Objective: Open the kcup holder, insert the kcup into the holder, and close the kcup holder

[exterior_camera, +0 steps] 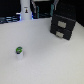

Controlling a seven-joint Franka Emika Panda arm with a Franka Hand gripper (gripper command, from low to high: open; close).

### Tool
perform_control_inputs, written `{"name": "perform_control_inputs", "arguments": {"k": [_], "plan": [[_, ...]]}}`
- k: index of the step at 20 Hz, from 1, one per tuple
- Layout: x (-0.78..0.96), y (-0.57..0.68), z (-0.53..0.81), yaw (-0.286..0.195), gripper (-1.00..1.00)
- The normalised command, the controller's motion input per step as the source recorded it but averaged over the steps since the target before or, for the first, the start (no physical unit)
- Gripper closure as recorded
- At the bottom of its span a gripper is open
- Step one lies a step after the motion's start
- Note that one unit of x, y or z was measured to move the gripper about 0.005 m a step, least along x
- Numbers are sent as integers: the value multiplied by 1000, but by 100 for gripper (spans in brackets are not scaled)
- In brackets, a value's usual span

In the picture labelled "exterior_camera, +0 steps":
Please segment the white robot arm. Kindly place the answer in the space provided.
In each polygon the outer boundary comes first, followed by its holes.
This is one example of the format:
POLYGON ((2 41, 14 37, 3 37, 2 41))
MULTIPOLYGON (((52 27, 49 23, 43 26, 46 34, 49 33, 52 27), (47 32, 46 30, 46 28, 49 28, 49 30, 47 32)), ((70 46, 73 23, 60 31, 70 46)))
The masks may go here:
POLYGON ((30 9, 30 0, 20 0, 21 3, 21 19, 31 20, 32 12, 30 9))

